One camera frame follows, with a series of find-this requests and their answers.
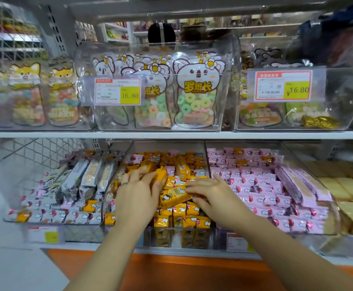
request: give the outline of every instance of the orange panel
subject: orange panel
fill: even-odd
[[[92,251],[49,249],[50,259],[68,279],[73,279],[91,258]],[[353,275],[353,267],[342,266]],[[278,277],[263,261],[133,254],[121,290],[284,290]]]

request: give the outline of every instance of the person in background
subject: person in background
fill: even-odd
[[[161,39],[161,27],[163,27],[164,41]],[[154,23],[148,29],[148,42],[149,43],[175,43],[176,36],[174,29],[169,23]]]
[[[116,225],[76,279],[64,291],[116,291],[144,229],[158,207],[155,172],[135,170],[121,177]],[[255,215],[219,176],[188,182],[193,201],[215,222],[253,246],[288,291],[353,291],[353,277],[310,251],[266,218]]]

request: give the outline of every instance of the orange gummy ring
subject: orange gummy ring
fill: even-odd
[[[150,108],[148,108],[148,112],[150,114],[157,114],[158,113],[158,108],[155,105],[151,105]]]
[[[168,127],[168,128],[171,127],[171,121],[170,121],[170,119],[168,117],[165,118],[162,123],[163,123],[164,127]]]

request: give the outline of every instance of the display rack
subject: display rack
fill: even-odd
[[[148,32],[133,32],[134,20],[166,20],[170,18],[193,18],[261,13],[326,10],[333,11],[353,3],[353,0],[0,0],[29,10],[36,22],[40,36],[28,34],[0,33],[0,60],[16,60],[18,54],[7,52],[40,53],[46,50],[51,57],[73,56],[83,41],[134,43],[134,38],[145,38]],[[127,28],[110,23],[128,21]],[[232,32],[239,37],[248,33],[281,32],[295,35],[300,23],[264,26],[234,27]],[[126,33],[129,40],[111,39],[106,36],[106,27]],[[3,43],[25,42],[34,46],[6,47]],[[334,147],[343,140],[353,140],[353,131],[244,131],[244,132],[179,132],[179,131],[111,131],[88,132],[0,132],[0,209],[8,209],[14,198],[13,188],[31,186],[19,184],[32,171],[51,169],[60,157],[80,148],[99,150],[107,141],[120,139],[222,139],[222,140],[323,140],[321,155],[329,157]],[[38,245],[40,248],[91,250],[98,244],[64,243]],[[255,253],[227,253],[221,251],[199,251],[191,249],[136,249],[135,253],[184,255],[221,258],[260,259]],[[353,259],[327,258],[335,264],[353,265]]]

